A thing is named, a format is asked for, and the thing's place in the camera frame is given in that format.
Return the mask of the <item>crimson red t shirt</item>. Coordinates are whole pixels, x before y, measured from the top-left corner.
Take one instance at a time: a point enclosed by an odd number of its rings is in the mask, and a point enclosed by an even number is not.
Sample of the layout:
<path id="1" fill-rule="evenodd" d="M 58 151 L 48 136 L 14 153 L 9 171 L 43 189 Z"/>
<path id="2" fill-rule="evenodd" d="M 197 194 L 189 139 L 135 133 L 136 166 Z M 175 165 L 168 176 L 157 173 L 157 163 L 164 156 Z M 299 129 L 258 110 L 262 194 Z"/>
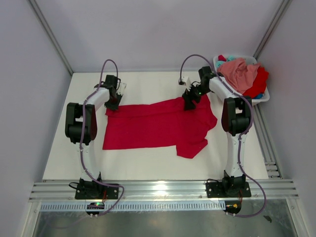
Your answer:
<path id="1" fill-rule="evenodd" d="M 208 144 L 208 131 L 217 124 L 208 96 L 186 111 L 178 97 L 154 104 L 123 105 L 106 110 L 104 150 L 176 147 L 176 154 L 193 159 Z"/>

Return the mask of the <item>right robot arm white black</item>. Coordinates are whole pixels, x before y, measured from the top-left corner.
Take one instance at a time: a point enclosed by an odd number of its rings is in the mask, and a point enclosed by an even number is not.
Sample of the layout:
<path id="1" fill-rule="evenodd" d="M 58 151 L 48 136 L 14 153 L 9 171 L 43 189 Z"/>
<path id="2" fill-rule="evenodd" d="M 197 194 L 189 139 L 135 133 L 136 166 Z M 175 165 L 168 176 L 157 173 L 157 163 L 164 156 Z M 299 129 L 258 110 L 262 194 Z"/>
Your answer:
<path id="1" fill-rule="evenodd" d="M 182 97 L 184 109 L 193 110 L 202 96 L 215 93 L 223 102 L 221 125 L 227 135 L 228 159 L 222 180 L 208 179 L 205 183 L 208 198 L 249 198 L 251 190 L 244 173 L 244 145 L 253 123 L 252 99 L 235 92 L 225 78 L 209 66 L 198 71 L 200 81 L 181 76 L 179 85 L 186 87 Z"/>

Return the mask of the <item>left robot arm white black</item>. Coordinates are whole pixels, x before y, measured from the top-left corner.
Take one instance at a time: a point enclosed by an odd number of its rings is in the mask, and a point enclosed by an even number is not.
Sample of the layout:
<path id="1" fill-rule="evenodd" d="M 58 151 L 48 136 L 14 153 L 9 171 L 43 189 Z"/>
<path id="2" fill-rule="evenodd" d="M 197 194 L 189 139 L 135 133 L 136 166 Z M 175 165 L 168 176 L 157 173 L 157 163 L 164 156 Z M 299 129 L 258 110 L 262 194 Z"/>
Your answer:
<path id="1" fill-rule="evenodd" d="M 96 112 L 104 106 L 118 108 L 125 83 L 117 76 L 107 75 L 83 102 L 69 103 L 66 107 L 65 135 L 76 147 L 81 164 L 81 176 L 76 182 L 75 199 L 112 199 L 119 197 L 118 184 L 106 184 L 97 165 L 94 140 L 97 135 Z"/>

